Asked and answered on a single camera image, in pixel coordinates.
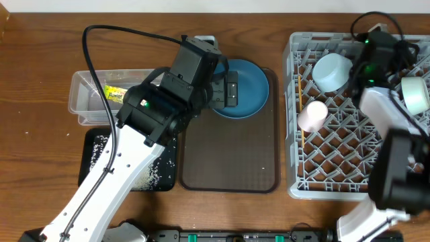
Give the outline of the dark blue plate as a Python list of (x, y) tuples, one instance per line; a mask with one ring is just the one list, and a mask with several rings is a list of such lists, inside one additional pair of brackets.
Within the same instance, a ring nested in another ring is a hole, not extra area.
[(243, 59), (228, 60), (229, 70), (238, 73), (238, 105), (233, 108), (214, 109), (226, 118), (242, 119), (256, 114), (269, 96), (269, 82), (263, 70)]

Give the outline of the wooden chopstick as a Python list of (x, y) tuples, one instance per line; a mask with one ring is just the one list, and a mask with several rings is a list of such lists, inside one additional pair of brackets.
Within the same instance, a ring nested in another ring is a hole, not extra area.
[[(302, 86), (301, 86), (301, 76), (298, 75), (298, 99), (299, 99), (299, 111), (301, 113), (302, 108), (303, 108), (303, 104), (302, 104)], [(302, 128), (300, 128), (301, 131), (301, 147), (302, 150), (304, 151), (304, 145), (305, 145), (305, 138), (304, 138), (304, 131), (302, 130)]]

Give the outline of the pink cup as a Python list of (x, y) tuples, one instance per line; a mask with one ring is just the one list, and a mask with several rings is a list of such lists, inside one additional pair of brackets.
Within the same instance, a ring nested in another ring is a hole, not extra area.
[(323, 102), (313, 101), (298, 114), (297, 123), (303, 131), (317, 132), (323, 127), (328, 113), (328, 107)]

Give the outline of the light blue bowl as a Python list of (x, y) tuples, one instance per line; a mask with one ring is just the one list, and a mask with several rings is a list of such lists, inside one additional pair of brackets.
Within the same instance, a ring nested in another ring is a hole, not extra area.
[(315, 64), (313, 81), (321, 93), (336, 91), (348, 81), (352, 66), (352, 61), (340, 54), (327, 54)]

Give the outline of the yellow green snack wrapper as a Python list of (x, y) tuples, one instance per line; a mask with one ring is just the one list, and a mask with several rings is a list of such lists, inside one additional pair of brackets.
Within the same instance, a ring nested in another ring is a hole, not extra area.
[(127, 89), (121, 87), (114, 87), (111, 85), (105, 85), (103, 88), (103, 92), (106, 99), (122, 104)]

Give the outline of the mint green bowl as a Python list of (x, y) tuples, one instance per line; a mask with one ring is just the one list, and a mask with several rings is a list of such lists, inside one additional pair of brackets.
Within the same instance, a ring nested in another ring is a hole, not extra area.
[(400, 84), (406, 108), (412, 115), (429, 109), (429, 92), (422, 77), (403, 77)]

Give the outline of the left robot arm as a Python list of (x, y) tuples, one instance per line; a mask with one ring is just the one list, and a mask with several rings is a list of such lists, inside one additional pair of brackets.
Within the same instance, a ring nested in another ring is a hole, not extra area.
[(147, 129), (147, 111), (160, 111), (179, 93), (165, 93), (153, 80), (167, 77), (166, 68), (154, 70), (124, 97), (104, 153), (63, 211), (44, 228), (26, 231), (21, 241), (102, 241), (113, 216), (130, 192), (140, 172), (158, 159), (192, 114), (178, 113), (178, 121), (166, 121), (162, 130)]

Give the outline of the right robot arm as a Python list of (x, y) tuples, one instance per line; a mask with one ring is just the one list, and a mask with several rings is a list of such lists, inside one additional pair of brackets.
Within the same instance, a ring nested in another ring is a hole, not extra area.
[(363, 50), (349, 72), (348, 92), (383, 143), (367, 196), (339, 218), (336, 236), (338, 241), (371, 241), (429, 209), (429, 133), (400, 103), (388, 80), (417, 62), (419, 46), (381, 31), (353, 38)]

